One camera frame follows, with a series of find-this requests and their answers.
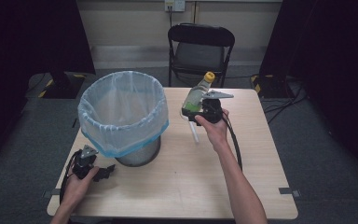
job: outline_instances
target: folding chair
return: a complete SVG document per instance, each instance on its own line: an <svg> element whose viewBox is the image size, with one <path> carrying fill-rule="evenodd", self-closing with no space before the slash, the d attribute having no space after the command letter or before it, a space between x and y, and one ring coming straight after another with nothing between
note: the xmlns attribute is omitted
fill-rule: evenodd
<svg viewBox="0 0 358 224"><path fill-rule="evenodd" d="M172 71L178 73L205 75L211 71L225 84L229 57L235 37L228 29L218 26L180 23L168 32L170 43L169 83L172 85Z"/></svg>

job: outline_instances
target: person's left hand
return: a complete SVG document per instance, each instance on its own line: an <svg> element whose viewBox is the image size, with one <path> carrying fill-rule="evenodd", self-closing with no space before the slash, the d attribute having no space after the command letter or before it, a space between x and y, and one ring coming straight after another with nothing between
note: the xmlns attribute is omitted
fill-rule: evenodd
<svg viewBox="0 0 358 224"><path fill-rule="evenodd" d="M71 207L76 207L86 195L92 178L98 173L99 169L98 166L94 166L83 179L79 179L76 175L70 175L68 177L62 203L68 204Z"/></svg>

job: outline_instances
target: light blue trash bag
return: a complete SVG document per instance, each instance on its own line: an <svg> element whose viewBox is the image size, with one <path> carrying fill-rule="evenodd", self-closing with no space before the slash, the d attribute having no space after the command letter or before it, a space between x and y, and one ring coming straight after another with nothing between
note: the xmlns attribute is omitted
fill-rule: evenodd
<svg viewBox="0 0 358 224"><path fill-rule="evenodd" d="M133 71L98 79L83 93L77 111L82 133L110 158L145 147L158 139L169 124L161 84Z"/></svg>

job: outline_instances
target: yellow bottle cap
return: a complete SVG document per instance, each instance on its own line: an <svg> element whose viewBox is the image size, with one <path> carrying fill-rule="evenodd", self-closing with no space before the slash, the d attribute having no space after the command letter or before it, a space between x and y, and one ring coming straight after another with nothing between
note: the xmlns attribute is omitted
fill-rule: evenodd
<svg viewBox="0 0 358 224"><path fill-rule="evenodd" d="M213 72L207 72L204 76L205 81L212 83L214 81L214 73Z"/></svg>

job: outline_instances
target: wooden table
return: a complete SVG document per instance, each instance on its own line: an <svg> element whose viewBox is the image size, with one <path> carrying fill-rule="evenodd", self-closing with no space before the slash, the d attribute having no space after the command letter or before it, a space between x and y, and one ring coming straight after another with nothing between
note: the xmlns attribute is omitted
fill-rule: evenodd
<svg viewBox="0 0 358 224"><path fill-rule="evenodd" d="M161 136L158 156L142 167L126 167L115 159L99 155L95 165L116 169L109 179L92 183L77 216L156 217L156 218L233 218L223 172L206 132L196 126L199 142L193 138L187 121L179 116L189 88L165 88L170 126ZM292 194L280 158L255 91L218 89L234 94L222 99L229 111L239 142L243 173L254 187L268 218L297 217ZM228 140L234 152L232 139ZM92 146L81 132L77 134L70 156L85 144ZM57 183L61 187L64 169ZM59 196L52 196L48 213L54 215Z"/></svg>

